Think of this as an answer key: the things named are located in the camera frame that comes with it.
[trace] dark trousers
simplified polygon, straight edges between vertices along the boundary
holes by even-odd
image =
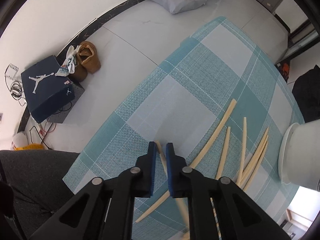
[[[52,150],[0,151],[3,172],[14,191],[13,205],[27,238],[73,196],[62,178],[78,155]]]

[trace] jumpman logo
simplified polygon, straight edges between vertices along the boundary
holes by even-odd
[[[46,78],[46,77],[50,77],[50,76],[52,76],[52,75],[54,75],[54,73],[51,73],[50,75],[44,74],[44,75],[41,75],[41,76],[36,76],[35,78],[29,77],[29,79],[32,79],[32,80],[34,80],[34,81],[36,82],[35,89],[33,90],[32,93],[34,93],[34,94],[36,93],[37,86],[38,86],[38,84],[39,84],[39,82],[40,82],[41,80],[43,80],[43,79]]]

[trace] brown boot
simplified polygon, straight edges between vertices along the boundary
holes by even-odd
[[[77,61],[91,74],[101,67],[96,47],[89,41],[80,43],[81,48],[77,53]]]
[[[75,72],[73,74],[69,74],[68,77],[77,80],[78,82],[82,82],[88,75],[87,70],[80,64],[75,67]]]

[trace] table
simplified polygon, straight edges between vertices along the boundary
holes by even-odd
[[[225,17],[214,19],[186,38],[119,105],[64,181],[76,193],[95,176],[118,176],[134,166],[153,140],[160,141],[164,152],[165,144],[173,142],[176,154],[190,164],[233,98],[238,101],[234,111],[196,169],[204,176],[215,177],[230,126],[223,176],[235,179],[243,117],[247,117],[246,163],[269,127],[268,149],[247,194],[278,221],[298,189],[293,184],[282,185],[278,176],[282,137],[289,125],[304,120],[287,84],[266,54]],[[154,195],[150,199],[136,198],[134,221],[167,189],[157,156]],[[179,239],[186,231],[175,201],[168,198],[140,223],[133,224],[132,239]]]

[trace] white tile floor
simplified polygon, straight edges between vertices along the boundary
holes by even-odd
[[[181,41],[219,16],[242,28],[274,62],[287,48],[287,31],[256,0],[208,0],[176,15],[146,0],[88,38],[97,47],[101,69],[82,82],[85,93],[46,141],[55,150],[82,151],[116,107]]]

